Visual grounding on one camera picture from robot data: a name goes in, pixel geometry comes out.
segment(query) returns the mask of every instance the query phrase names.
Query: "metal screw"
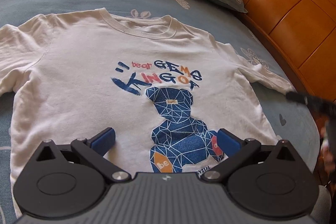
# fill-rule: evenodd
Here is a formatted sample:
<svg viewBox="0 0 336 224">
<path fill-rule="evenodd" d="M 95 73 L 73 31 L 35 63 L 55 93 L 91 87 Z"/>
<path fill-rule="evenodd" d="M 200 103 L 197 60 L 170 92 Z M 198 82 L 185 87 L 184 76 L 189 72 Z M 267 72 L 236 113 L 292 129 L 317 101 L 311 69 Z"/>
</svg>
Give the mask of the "metal screw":
<svg viewBox="0 0 336 224">
<path fill-rule="evenodd" d="M 221 174 L 217 171 L 207 171 L 204 173 L 204 177 L 207 179 L 218 179 L 221 176 Z"/>
<path fill-rule="evenodd" d="M 124 171 L 118 171 L 112 174 L 112 178 L 115 180 L 126 180 L 128 179 L 128 176 L 129 176 L 128 173 Z"/>
</svg>

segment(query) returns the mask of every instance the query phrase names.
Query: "bear ear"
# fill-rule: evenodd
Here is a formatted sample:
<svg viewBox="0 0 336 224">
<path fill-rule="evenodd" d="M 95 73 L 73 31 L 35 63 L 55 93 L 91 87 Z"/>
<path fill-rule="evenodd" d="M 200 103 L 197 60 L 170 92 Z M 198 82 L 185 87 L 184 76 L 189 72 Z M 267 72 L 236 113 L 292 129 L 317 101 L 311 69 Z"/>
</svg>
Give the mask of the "bear ear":
<svg viewBox="0 0 336 224">
<path fill-rule="evenodd" d="M 187 97 L 190 99 L 190 105 L 193 104 L 193 95 L 190 93 L 189 90 L 186 89 L 180 89 L 180 91 Z"/>
<path fill-rule="evenodd" d="M 158 93 L 159 93 L 159 90 L 160 89 L 156 86 L 148 88 L 148 89 L 146 89 L 146 96 L 154 102 Z"/>
</svg>

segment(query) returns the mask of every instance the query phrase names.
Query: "white sweatshirt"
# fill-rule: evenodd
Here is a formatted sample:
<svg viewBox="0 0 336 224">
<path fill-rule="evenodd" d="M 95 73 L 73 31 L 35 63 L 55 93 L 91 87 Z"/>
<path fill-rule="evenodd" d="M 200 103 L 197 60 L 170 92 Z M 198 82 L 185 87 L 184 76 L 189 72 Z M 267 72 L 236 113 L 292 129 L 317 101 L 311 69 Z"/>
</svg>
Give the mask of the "white sweatshirt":
<svg viewBox="0 0 336 224">
<path fill-rule="evenodd" d="M 110 15 L 105 8 L 37 15 L 0 29 L 0 95 L 14 91 L 11 182 L 44 139 L 68 144 L 106 127 L 106 157 L 134 175 L 202 172 L 225 158 L 216 132 L 275 144 L 249 82 L 291 84 L 236 55 L 230 44 L 171 16 Z"/>
</svg>

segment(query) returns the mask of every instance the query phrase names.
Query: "bed sheet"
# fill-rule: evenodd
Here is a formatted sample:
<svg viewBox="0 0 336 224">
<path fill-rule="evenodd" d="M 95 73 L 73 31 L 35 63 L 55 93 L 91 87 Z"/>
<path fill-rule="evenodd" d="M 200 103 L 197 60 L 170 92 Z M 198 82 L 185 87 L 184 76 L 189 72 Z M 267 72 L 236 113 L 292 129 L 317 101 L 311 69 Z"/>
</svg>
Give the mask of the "bed sheet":
<svg viewBox="0 0 336 224">
<path fill-rule="evenodd" d="M 270 53 L 229 10 L 207 0 L 0 0 L 0 26 L 18 26 L 36 14 L 66 13 L 105 7 L 110 13 L 132 18 L 156 18 L 171 15 L 179 21 L 213 34 L 222 43 L 230 43 L 237 54 L 256 65 L 287 78 Z M 310 170 L 319 151 L 319 135 L 305 106 L 286 101 L 285 97 L 259 83 L 251 84 L 263 111 L 279 138 L 289 139 Z M 12 104 L 14 94 L 0 97 L 0 223 L 15 218 L 11 202 L 9 156 Z"/>
</svg>

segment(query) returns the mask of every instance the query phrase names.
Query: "gray heart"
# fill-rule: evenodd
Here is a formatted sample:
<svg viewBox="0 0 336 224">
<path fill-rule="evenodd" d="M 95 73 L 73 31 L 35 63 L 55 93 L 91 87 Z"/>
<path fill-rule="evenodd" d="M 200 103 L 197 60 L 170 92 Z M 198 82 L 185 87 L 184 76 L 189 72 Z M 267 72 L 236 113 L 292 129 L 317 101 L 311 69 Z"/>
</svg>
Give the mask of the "gray heart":
<svg viewBox="0 0 336 224">
<path fill-rule="evenodd" d="M 281 125 L 284 126 L 284 125 L 286 124 L 287 121 L 282 117 L 281 114 L 279 114 L 279 118 L 280 118 L 280 123 L 281 123 Z"/>
</svg>

